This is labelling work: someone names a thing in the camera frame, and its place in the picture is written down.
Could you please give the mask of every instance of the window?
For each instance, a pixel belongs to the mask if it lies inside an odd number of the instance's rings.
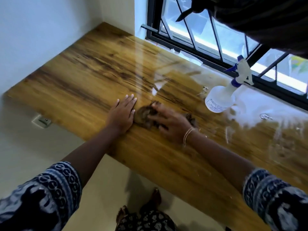
[[[183,50],[219,71],[243,55],[253,71],[254,87],[308,110],[308,60],[258,42],[216,21],[204,10],[176,22],[191,0],[148,0],[147,39]],[[236,77],[235,72],[226,72]]]

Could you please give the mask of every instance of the hand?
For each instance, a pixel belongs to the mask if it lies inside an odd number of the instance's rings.
[[[132,108],[136,101],[134,94],[126,95],[122,101],[118,99],[108,113],[106,126],[124,134],[133,124],[135,110]]]
[[[165,107],[163,104],[153,104],[152,107],[158,111],[159,115],[148,116],[148,118],[164,124],[168,128],[159,126],[159,131],[168,140],[182,144],[184,135],[192,127],[186,117]]]

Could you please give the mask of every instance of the finger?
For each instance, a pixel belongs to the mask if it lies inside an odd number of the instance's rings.
[[[110,110],[115,109],[118,106],[119,102],[120,102],[120,99],[117,99],[116,103],[111,107]]]
[[[133,100],[130,101],[130,102],[127,104],[126,108],[128,108],[129,110],[132,110],[132,108],[134,107],[136,101],[137,101],[137,98],[136,98],[136,97],[133,98]]]
[[[159,129],[159,132],[160,132],[163,136],[165,136],[165,137],[168,136],[169,133],[168,133],[168,131],[167,131],[165,128],[163,128],[162,126],[159,126],[158,129]]]
[[[163,104],[154,103],[152,104],[152,107],[167,118],[171,117],[174,114],[174,111],[171,108],[168,108]]]
[[[131,120],[132,122],[133,122],[133,120],[134,120],[134,114],[135,114],[135,109],[133,109],[132,111],[131,111],[131,113],[129,114],[129,120]]]
[[[126,96],[124,97],[124,99],[120,101],[120,104],[123,104],[124,101],[125,101],[127,98],[128,98],[128,95],[126,95]]]
[[[132,101],[134,98],[134,94],[131,94],[125,101],[123,101],[123,106],[126,107],[126,105]]]
[[[148,116],[148,119],[151,119],[153,121],[157,121],[158,123],[160,124],[164,124],[164,125],[168,125],[169,121],[168,119],[164,118],[164,117],[161,117],[161,116],[151,116],[149,115]]]

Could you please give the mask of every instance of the foot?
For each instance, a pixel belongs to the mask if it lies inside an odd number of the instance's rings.
[[[116,216],[116,223],[119,224],[120,221],[124,218],[125,215],[128,215],[128,209],[126,206],[120,208],[118,215]]]
[[[154,188],[150,201],[154,202],[156,209],[158,209],[158,206],[161,205],[161,195],[158,188]]]

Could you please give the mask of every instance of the forearm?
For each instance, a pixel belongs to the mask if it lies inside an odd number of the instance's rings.
[[[119,132],[116,129],[106,127],[62,160],[71,163],[78,172],[83,187],[87,184],[111,143],[118,136]]]
[[[255,169],[255,166],[249,160],[221,147],[197,131],[190,133],[187,143],[202,155],[240,193],[242,192],[245,177]]]

